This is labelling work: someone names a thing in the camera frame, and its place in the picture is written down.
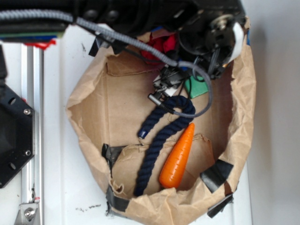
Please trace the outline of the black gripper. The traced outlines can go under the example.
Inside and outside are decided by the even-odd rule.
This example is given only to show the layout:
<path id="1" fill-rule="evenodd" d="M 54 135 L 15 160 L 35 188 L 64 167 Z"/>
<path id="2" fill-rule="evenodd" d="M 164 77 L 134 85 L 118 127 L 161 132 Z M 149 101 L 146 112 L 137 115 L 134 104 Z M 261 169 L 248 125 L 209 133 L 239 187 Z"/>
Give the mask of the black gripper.
<path id="1" fill-rule="evenodd" d="M 239 0 L 201 0 L 197 17 L 179 33 L 179 55 L 219 78 L 242 50 L 246 15 Z"/>

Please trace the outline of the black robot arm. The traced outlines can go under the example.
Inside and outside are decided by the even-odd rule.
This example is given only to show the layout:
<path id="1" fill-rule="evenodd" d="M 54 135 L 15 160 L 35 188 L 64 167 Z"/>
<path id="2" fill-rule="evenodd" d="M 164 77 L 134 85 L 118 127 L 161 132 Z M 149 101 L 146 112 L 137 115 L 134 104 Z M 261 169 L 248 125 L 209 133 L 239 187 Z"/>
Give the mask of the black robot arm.
<path id="1" fill-rule="evenodd" d="M 3 0 L 0 38 L 49 42 L 68 25 L 106 24 L 129 37 L 162 28 L 178 38 L 173 60 L 195 63 L 212 78 L 236 59 L 243 45 L 245 12 L 239 0 Z"/>

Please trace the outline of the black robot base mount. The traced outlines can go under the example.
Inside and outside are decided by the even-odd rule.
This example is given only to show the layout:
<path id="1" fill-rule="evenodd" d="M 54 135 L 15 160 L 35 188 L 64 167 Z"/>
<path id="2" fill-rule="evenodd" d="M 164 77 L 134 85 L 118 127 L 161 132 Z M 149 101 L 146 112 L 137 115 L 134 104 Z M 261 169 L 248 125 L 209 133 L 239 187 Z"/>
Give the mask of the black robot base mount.
<path id="1" fill-rule="evenodd" d="M 6 84 L 8 67 L 0 46 L 0 187 L 7 184 L 33 157 L 34 110 L 30 106 L 27 74 L 21 74 L 21 93 Z"/>

